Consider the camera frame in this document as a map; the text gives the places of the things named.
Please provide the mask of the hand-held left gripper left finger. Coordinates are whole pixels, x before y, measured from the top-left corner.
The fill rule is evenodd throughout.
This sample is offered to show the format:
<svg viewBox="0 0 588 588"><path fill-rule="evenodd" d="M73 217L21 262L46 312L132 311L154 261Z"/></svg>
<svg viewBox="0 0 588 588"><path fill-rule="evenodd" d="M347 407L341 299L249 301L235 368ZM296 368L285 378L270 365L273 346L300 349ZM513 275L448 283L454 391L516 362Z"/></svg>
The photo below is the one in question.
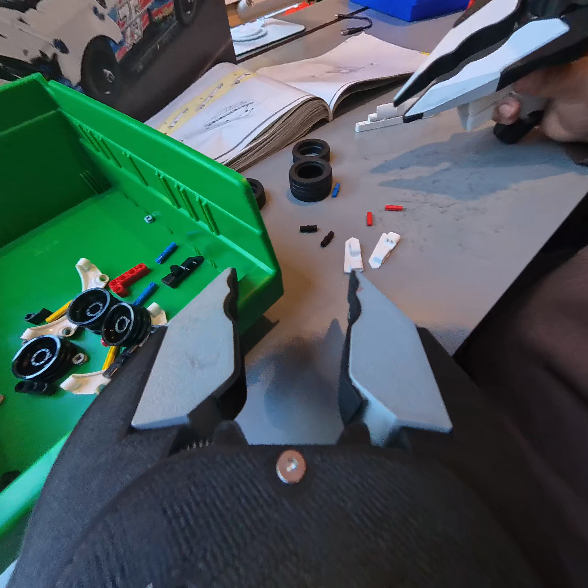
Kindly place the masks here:
<svg viewBox="0 0 588 588"><path fill-rule="evenodd" d="M131 420L134 429L214 430L239 414L247 393L237 301L237 272L227 268L171 319Z"/></svg>

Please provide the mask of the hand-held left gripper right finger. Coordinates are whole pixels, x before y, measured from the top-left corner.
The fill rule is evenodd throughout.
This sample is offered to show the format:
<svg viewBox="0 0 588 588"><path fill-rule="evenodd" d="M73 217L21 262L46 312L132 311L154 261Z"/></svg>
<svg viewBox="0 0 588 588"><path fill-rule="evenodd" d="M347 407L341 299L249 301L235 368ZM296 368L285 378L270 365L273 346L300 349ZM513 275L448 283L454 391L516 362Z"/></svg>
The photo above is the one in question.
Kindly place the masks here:
<svg viewBox="0 0 588 588"><path fill-rule="evenodd" d="M404 429L448 434L453 424L416 325L362 273L349 275L339 411L371 444L393 444Z"/></svg>

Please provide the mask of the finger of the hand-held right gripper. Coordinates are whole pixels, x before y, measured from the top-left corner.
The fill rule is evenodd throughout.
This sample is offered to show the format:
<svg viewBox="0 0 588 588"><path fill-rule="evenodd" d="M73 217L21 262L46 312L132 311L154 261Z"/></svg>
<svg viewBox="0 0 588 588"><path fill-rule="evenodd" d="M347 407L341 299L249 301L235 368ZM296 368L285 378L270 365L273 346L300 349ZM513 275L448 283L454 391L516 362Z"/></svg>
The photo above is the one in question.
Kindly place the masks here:
<svg viewBox="0 0 588 588"><path fill-rule="evenodd" d="M513 30L520 4L520 1L476 1L404 84L394 97L394 106L400 106L470 57L505 39Z"/></svg>
<svg viewBox="0 0 588 588"><path fill-rule="evenodd" d="M422 90L403 115L403 122L417 121L495 93L508 66L569 33L570 28L562 17L532 19L521 26L517 18L505 39L483 49Z"/></svg>

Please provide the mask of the white stepped brick assembly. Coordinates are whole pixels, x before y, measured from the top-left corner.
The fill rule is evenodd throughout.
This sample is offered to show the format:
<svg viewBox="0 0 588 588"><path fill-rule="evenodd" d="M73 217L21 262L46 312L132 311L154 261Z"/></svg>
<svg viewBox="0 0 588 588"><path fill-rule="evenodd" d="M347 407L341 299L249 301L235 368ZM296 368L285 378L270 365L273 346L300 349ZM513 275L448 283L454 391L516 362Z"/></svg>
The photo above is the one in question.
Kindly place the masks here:
<svg viewBox="0 0 588 588"><path fill-rule="evenodd" d="M399 107L394 107L393 103L377 106L376 112L369 114L367 120L356 122L355 132L361 133L403 124L403 115L411 108L414 102L414 100L408 101Z"/></svg>

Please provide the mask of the green plastic bin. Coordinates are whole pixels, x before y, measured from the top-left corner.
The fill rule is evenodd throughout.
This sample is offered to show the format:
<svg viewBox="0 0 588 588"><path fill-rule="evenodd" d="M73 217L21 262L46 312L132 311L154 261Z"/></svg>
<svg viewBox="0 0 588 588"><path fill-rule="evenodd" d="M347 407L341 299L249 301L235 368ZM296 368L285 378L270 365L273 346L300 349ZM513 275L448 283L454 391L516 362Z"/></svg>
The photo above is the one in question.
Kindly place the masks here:
<svg viewBox="0 0 588 588"><path fill-rule="evenodd" d="M156 220L146 224L143 218ZM178 250L163 264L170 243ZM161 282L189 256L204 262L176 289ZM283 295L282 272L245 178L163 133L40 74L1 87L1 540L39 497L63 439L93 400L16 393L11 360L41 308L81 292L87 258L112 280L151 269L151 301L171 318L228 267L244 332Z"/></svg>

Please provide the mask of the grey desk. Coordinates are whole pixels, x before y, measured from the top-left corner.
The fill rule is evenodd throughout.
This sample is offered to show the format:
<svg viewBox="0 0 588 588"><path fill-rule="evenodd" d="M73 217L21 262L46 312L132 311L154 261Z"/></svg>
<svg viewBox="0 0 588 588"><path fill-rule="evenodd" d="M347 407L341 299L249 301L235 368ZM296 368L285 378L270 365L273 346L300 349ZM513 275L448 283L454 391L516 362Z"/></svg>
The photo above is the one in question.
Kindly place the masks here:
<svg viewBox="0 0 588 588"><path fill-rule="evenodd" d="M587 170L561 146L536 131L503 145L491 125L465 132L455 110L357 134L356 122L395 90L349 96L333 121L309 133L331 147L336 198L292 198L290 146L244 173L265 187L262 216L285 291L246 356L248 395L238 423L250 443L330 443L341 430L348 238L360 240L371 283L453 353L587 193ZM305 224L318 232L300 233ZM334 239L321 248L329 231ZM372 269L371 253L388 232L401 240Z"/></svg>

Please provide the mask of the person's right hand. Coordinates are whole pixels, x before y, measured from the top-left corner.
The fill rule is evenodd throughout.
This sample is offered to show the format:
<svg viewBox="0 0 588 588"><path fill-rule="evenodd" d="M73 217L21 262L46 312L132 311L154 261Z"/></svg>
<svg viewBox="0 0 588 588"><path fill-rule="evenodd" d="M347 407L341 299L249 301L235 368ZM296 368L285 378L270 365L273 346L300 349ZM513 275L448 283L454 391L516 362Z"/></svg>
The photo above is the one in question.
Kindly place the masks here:
<svg viewBox="0 0 588 588"><path fill-rule="evenodd" d="M541 132L562 143L587 143L587 55L565 65L536 70L515 91L546 99Z"/></svg>

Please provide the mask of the black toy beam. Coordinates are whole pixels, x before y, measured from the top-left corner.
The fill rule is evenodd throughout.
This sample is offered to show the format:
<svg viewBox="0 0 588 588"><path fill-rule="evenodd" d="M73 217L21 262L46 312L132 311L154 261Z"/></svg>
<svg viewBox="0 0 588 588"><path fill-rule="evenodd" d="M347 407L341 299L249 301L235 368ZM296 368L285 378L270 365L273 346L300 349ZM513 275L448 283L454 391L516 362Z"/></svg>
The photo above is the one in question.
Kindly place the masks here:
<svg viewBox="0 0 588 588"><path fill-rule="evenodd" d="M139 376L150 374L158 351L158 344L153 346L153 337L145 337L140 343L125 348L105 371L104 376L108 382L120 379L121 374L128 371L129 367L137 369Z"/></svg>

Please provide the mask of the blue plastic bin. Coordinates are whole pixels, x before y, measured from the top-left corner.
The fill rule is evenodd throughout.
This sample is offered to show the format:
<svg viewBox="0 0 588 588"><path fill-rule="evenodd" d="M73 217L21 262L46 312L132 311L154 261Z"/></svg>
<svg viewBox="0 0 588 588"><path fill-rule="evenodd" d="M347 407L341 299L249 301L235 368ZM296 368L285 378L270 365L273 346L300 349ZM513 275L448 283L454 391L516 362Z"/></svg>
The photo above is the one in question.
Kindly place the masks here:
<svg viewBox="0 0 588 588"><path fill-rule="evenodd" d="M463 12L470 1L350 1L405 22L416 22Z"/></svg>

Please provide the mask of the black toy wheel rim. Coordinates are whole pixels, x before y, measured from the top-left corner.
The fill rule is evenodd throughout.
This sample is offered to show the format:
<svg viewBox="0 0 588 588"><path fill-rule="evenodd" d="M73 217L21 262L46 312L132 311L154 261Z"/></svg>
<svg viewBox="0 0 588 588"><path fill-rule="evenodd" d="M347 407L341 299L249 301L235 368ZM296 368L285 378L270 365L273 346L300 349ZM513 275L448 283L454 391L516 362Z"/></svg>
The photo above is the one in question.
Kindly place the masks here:
<svg viewBox="0 0 588 588"><path fill-rule="evenodd" d="M110 347L135 346L149 334L151 324L151 315L146 308L120 302L113 305L105 316L102 339Z"/></svg>
<svg viewBox="0 0 588 588"><path fill-rule="evenodd" d="M72 324L101 334L108 312L120 302L121 299L106 288L91 288L74 298L66 315Z"/></svg>
<svg viewBox="0 0 588 588"><path fill-rule="evenodd" d="M20 380L53 382L71 370L74 356L81 351L64 337L38 336L21 346L12 359L11 371Z"/></svg>

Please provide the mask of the black toy connector piece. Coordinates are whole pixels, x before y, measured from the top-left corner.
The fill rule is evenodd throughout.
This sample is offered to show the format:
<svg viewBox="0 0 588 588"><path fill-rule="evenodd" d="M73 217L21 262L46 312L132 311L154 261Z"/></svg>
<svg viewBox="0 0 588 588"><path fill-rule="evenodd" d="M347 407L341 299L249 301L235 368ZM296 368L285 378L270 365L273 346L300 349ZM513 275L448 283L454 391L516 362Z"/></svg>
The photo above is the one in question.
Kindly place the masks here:
<svg viewBox="0 0 588 588"><path fill-rule="evenodd" d="M172 289L176 289L189 275L194 273L203 262L203 256L189 256L181 264L171 265L170 272L161 279L161 282Z"/></svg>

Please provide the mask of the red angled toy beam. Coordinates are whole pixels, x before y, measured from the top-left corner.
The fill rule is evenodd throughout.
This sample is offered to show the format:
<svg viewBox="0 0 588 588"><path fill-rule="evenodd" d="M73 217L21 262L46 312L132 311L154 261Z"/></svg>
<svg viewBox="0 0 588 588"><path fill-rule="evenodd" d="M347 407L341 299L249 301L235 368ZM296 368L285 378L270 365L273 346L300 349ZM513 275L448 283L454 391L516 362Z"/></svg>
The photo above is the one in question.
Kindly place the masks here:
<svg viewBox="0 0 588 588"><path fill-rule="evenodd" d="M127 298L130 294L130 287L150 272L151 269L148 266L144 263L139 263L116 278L110 280L108 288L120 298Z"/></svg>

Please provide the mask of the white toy brick piece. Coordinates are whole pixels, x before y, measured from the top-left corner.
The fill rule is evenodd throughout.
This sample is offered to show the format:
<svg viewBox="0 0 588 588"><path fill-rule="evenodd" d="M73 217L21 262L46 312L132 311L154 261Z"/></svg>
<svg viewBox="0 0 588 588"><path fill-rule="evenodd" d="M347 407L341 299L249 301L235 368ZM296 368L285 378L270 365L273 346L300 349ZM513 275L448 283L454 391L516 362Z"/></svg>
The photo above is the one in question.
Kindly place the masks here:
<svg viewBox="0 0 588 588"><path fill-rule="evenodd" d="M345 274L364 271L361 245L357 238L349 238L345 242L343 271Z"/></svg>
<svg viewBox="0 0 588 588"><path fill-rule="evenodd" d="M387 259L401 240L401 235L395 232L382 233L369 258L372 269L378 269Z"/></svg>

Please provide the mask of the person's torso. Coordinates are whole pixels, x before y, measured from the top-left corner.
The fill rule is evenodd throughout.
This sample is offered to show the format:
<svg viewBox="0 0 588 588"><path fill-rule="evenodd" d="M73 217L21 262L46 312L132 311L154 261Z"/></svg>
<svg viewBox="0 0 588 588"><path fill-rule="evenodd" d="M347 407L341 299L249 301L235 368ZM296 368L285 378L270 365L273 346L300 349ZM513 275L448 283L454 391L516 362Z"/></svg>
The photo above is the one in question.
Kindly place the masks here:
<svg viewBox="0 0 588 588"><path fill-rule="evenodd" d="M496 509L545 587L587 587L587 216L555 232L456 358L504 426Z"/></svg>

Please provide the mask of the white flat stand base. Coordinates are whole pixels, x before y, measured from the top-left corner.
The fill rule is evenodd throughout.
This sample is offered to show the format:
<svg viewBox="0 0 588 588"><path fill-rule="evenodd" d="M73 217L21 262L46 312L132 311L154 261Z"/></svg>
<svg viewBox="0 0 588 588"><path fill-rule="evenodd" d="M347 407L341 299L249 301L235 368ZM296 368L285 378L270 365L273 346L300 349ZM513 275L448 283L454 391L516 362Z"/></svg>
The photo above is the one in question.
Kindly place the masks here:
<svg viewBox="0 0 588 588"><path fill-rule="evenodd" d="M305 32L306 27L276 18L259 18L254 22L231 28L233 48L237 58L276 42Z"/></svg>

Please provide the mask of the open instruction book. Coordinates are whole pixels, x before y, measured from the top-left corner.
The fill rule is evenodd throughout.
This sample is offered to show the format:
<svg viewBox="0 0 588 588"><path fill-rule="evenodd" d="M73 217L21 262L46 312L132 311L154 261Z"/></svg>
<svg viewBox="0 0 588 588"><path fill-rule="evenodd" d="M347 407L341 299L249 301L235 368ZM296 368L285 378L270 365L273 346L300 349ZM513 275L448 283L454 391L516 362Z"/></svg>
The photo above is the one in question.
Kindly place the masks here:
<svg viewBox="0 0 588 588"><path fill-rule="evenodd" d="M333 120L349 95L402 83L426 58L363 32L321 56L255 72L219 63L146 124L242 172Z"/></svg>

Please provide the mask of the black toy car box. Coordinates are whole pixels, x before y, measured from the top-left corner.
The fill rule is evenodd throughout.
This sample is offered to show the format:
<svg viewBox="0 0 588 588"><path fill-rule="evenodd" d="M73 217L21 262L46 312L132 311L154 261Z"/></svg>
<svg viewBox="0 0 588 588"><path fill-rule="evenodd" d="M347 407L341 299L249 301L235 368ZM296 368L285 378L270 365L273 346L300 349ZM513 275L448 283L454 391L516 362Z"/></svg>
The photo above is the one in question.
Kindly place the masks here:
<svg viewBox="0 0 588 588"><path fill-rule="evenodd" d="M1 1L1 83L40 73L141 122L220 62L221 1Z"/></svg>

